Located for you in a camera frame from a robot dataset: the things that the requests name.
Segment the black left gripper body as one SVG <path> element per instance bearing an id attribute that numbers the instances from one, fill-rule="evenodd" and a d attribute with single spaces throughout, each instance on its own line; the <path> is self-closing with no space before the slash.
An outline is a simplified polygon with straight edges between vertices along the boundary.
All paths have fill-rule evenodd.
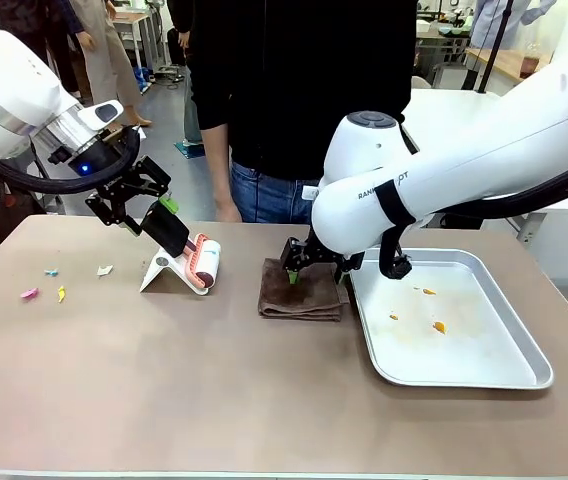
<path id="1" fill-rule="evenodd" d="M 138 143 L 107 145 L 96 142 L 67 163 L 77 174 L 67 194 L 82 193 L 105 185 L 123 175 L 138 156 Z"/>

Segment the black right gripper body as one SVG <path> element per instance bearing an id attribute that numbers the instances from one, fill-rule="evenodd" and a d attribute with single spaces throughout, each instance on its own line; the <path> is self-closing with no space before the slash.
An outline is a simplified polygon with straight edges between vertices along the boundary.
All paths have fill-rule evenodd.
<path id="1" fill-rule="evenodd" d="M 289 237 L 283 249 L 283 268 L 287 271 L 301 271 L 315 264 L 334 264 L 338 271 L 359 270 L 363 260 L 363 252 L 345 256 L 311 237 L 306 241 Z"/>

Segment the person's right hand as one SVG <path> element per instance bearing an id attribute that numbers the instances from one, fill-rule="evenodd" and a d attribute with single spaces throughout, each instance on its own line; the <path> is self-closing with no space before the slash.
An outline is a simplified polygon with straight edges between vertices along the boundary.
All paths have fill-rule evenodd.
<path id="1" fill-rule="evenodd" d="M 218 222 L 241 223 L 242 216 L 231 198 L 215 200 L 216 220 Z"/>

